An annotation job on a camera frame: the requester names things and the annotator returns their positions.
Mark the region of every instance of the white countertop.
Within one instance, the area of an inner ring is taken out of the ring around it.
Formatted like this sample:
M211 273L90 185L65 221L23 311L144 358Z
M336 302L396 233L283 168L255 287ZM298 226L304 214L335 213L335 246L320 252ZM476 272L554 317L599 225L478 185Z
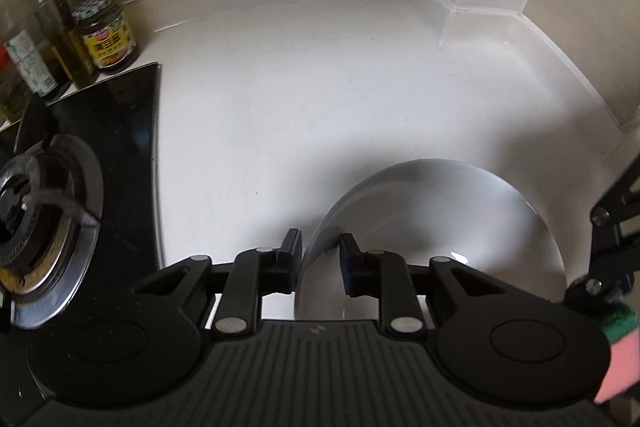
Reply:
M517 47L436 44L407 0L270 0L209 15L151 33L137 61L162 64L166 264L232 261L290 227L308 240L366 176L451 158L514 185L551 227L568 277L586 269L602 151ZM264 316L292 317L291 303L267 298Z

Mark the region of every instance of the white and green label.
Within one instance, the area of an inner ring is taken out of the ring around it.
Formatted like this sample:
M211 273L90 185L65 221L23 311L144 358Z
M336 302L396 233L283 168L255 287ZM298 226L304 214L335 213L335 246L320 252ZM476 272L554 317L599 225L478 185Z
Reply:
M50 93L58 85L25 30L5 44L9 56L29 88L40 96Z

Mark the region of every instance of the yellow label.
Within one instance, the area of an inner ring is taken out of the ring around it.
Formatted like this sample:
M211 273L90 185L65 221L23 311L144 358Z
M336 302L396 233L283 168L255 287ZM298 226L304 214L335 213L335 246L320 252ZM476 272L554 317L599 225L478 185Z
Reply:
M114 66L136 47L136 41L124 14L100 31L85 35L83 39L98 68Z

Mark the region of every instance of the ribbed black surface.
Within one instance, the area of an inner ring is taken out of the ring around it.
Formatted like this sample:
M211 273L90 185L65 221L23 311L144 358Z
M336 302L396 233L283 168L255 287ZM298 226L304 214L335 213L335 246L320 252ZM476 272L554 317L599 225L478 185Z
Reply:
M191 380L123 410L46 403L27 427L612 426L592 404L518 412L467 396L416 343L373 322L267 321L254 337L219 343Z

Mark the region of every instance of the gas stove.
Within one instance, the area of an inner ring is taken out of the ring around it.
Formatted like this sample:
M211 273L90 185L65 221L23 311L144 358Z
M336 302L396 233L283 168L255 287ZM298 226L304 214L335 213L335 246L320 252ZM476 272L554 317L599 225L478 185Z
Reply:
M158 70L128 71L49 107L36 98L0 132L0 425L43 403L26 358L36 328L159 267Z

